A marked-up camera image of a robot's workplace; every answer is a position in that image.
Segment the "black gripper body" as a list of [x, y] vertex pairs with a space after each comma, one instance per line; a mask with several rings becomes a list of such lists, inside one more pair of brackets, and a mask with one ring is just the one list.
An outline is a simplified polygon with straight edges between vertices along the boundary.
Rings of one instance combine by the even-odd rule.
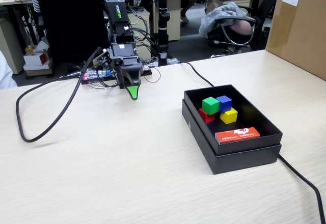
[[120, 66], [130, 66], [130, 65], [140, 64], [140, 63], [141, 61], [138, 56], [128, 56], [128, 57], [113, 56], [111, 58], [112, 68], [117, 68]]

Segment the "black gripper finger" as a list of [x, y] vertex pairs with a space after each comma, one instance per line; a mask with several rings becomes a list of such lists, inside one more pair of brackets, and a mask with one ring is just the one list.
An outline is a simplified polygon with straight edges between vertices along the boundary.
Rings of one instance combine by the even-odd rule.
[[127, 89], [132, 100], [138, 99], [139, 86], [128, 86], [128, 87], [126, 87], [126, 89]]
[[123, 77], [124, 87], [139, 86], [141, 84], [140, 77], [143, 74], [143, 65], [122, 65], [120, 67], [120, 73]]

